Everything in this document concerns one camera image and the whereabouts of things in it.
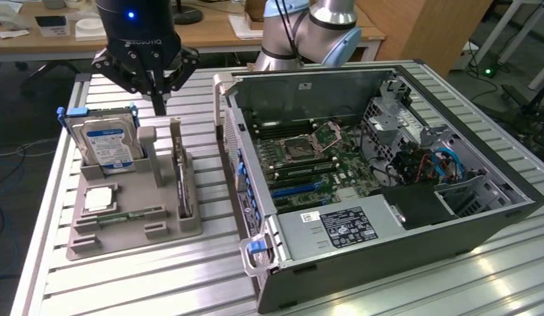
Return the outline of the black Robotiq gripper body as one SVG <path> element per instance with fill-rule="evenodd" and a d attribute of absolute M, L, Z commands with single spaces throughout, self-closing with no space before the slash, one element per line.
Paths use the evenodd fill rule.
<path fill-rule="evenodd" d="M 166 70 L 181 50 L 170 2 L 97 1 L 109 54 L 134 68 Z"/>

